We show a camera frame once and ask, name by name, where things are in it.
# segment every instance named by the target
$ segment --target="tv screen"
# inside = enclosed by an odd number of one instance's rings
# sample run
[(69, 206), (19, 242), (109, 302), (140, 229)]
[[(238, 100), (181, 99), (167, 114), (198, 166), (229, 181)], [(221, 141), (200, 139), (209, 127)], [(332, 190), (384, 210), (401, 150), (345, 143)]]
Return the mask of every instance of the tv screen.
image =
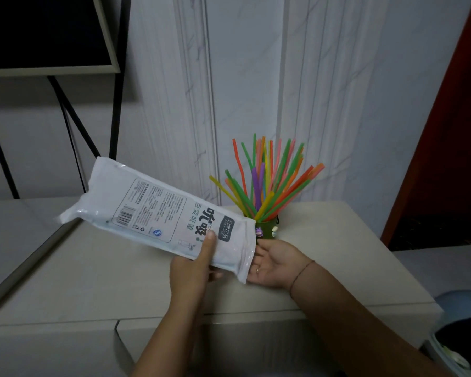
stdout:
[(0, 0), (0, 76), (115, 72), (100, 0)]

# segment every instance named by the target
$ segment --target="plastic bag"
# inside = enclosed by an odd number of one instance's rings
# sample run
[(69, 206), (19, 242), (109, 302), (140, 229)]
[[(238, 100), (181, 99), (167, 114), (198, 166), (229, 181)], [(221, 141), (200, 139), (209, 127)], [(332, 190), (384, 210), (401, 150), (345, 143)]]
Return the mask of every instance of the plastic bag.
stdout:
[(208, 230), (218, 241), (212, 265), (246, 283), (255, 253), (255, 221), (98, 157), (89, 191), (60, 220), (80, 217), (130, 240), (195, 259)]

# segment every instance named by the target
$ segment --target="barcode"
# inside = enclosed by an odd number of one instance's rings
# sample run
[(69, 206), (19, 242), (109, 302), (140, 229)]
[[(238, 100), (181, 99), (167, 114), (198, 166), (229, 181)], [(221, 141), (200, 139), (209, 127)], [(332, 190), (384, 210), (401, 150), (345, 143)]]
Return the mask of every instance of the barcode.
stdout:
[(132, 215), (136, 209), (130, 208), (128, 206), (124, 206), (121, 210), (119, 215), (117, 216), (117, 223), (124, 225), (124, 226), (129, 226), (129, 222), (132, 220)]

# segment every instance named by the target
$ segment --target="hand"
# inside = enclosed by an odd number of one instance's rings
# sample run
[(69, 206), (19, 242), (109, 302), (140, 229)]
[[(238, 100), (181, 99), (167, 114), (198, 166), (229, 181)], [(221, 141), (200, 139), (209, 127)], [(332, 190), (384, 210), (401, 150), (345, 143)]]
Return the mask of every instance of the hand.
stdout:
[(223, 276), (222, 272), (214, 271), (209, 266), (215, 249), (216, 234), (210, 230), (202, 242), (202, 248), (196, 260), (181, 256), (173, 258), (169, 270), (170, 308), (197, 312), (204, 298), (207, 283)]
[(289, 289), (311, 259), (288, 242), (259, 239), (248, 281), (266, 287)]

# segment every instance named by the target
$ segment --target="bracelet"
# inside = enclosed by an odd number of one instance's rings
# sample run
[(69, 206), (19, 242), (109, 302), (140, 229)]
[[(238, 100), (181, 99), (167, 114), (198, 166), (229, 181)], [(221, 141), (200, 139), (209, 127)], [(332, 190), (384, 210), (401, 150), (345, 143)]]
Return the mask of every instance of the bracelet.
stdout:
[(291, 289), (292, 289), (293, 286), (295, 285), (295, 282), (297, 281), (298, 277), (301, 275), (302, 272), (305, 271), (305, 269), (306, 269), (307, 267), (309, 267), (309, 266), (310, 266), (311, 264), (313, 264), (313, 263), (314, 263), (314, 260), (311, 260), (308, 264), (305, 265), (304, 268), (302, 268), (302, 271), (299, 272), (298, 275), (295, 277), (295, 280), (294, 280), (293, 283), (290, 285), (290, 298), (293, 299), (293, 297), (291, 296)]

